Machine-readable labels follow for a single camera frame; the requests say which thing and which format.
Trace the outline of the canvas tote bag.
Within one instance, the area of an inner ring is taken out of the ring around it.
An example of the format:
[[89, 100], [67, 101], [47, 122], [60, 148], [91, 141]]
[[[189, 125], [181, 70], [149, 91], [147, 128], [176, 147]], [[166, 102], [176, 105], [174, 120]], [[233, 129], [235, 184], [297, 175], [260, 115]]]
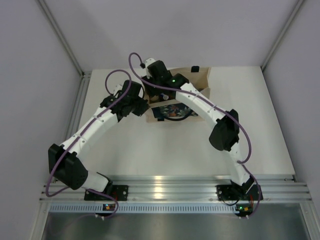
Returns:
[[[182, 74], [190, 83], [203, 94], [205, 97], [210, 97], [210, 87], [208, 78], [211, 72], [210, 67], [180, 67], [170, 68], [170, 73], [174, 76]], [[150, 110], [146, 112], [146, 119], [149, 123], [152, 122], [175, 122], [175, 121], [200, 121], [201, 118], [185, 104], [178, 102], [175, 99], [168, 100], [150, 100], [147, 95], [147, 85], [144, 85], [144, 98], [148, 100]]]

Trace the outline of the orange bottle dark blue cap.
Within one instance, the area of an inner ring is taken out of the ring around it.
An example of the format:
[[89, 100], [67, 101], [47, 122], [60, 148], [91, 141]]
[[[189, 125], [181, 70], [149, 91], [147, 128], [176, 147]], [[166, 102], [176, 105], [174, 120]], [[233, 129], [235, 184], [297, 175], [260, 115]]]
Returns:
[[164, 94], [164, 93], [161, 94], [161, 97], [162, 97], [165, 101], [167, 101], [167, 100], [169, 99], [169, 96], [166, 95], [166, 94]]

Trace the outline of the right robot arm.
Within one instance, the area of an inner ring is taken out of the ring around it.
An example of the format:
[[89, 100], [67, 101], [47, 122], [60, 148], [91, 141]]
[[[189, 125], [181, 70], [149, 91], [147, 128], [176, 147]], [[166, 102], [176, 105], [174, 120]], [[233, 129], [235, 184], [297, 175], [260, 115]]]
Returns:
[[203, 119], [211, 133], [212, 147], [224, 153], [229, 167], [230, 184], [217, 186], [221, 201], [250, 200], [256, 191], [254, 178], [245, 170], [239, 144], [239, 114], [224, 110], [210, 101], [207, 67], [185, 67], [168, 70], [160, 60], [148, 58], [140, 64], [146, 97], [156, 119], [185, 121]]

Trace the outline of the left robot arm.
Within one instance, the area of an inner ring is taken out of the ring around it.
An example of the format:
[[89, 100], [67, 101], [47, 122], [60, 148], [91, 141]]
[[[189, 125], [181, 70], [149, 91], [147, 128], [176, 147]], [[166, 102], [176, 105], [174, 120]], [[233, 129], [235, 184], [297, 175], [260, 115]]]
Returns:
[[149, 108], [147, 100], [140, 96], [140, 83], [126, 80], [107, 96], [93, 116], [60, 145], [48, 149], [50, 174], [72, 190], [92, 189], [102, 200], [113, 194], [112, 181], [98, 172], [87, 170], [84, 161], [92, 147], [114, 125], [129, 114], [142, 116]]

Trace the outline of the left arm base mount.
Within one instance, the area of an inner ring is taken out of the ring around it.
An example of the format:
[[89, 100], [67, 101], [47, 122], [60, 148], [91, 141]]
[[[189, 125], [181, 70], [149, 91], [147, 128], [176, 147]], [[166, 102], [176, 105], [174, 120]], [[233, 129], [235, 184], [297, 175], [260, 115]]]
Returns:
[[[128, 185], [113, 185], [108, 187], [106, 191], [103, 192], [104, 195], [108, 195], [117, 201], [127, 201], [128, 198]], [[84, 194], [85, 201], [110, 201], [109, 198], [102, 196], [97, 193], [86, 190]]]

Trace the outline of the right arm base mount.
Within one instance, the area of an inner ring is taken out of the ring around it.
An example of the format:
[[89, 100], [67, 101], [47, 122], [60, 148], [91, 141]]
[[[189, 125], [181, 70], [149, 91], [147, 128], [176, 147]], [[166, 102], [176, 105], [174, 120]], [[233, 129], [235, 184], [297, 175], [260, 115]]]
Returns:
[[232, 184], [216, 186], [217, 196], [220, 201], [257, 201], [260, 195], [258, 187], [254, 184], [249, 190]]

